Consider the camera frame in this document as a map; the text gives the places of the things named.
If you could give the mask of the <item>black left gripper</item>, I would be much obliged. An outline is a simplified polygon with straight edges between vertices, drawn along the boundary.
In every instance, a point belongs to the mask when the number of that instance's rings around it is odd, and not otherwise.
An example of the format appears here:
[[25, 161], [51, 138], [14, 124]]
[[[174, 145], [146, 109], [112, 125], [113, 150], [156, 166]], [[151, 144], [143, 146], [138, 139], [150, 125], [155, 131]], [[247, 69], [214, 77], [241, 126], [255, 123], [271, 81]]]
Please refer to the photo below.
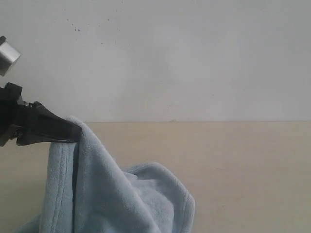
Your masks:
[[[43, 142], [74, 143], [80, 140], [81, 127], [65, 120], [38, 101], [26, 102], [22, 87], [7, 83], [0, 89], [0, 145], [16, 139], [18, 146]], [[68, 133], [65, 136], [38, 133]]]

